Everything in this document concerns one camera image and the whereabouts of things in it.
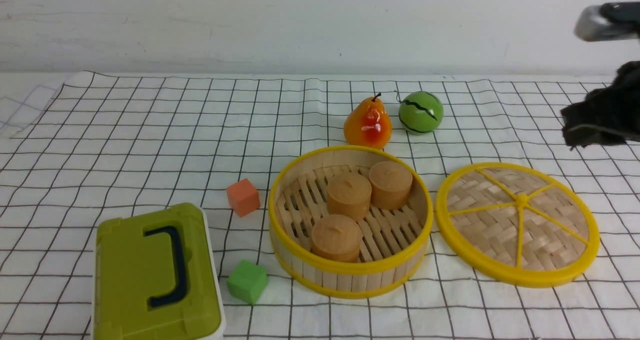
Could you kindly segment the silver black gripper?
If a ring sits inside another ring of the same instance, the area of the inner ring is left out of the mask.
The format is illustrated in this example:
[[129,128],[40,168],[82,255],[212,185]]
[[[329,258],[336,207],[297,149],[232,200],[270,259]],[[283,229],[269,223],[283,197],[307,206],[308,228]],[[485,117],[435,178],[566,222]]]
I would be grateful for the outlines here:
[[[585,7],[574,35],[586,42],[638,39],[639,2],[607,2]],[[623,146],[640,141],[640,62],[621,65],[611,85],[588,92],[562,110],[562,137],[572,149]]]

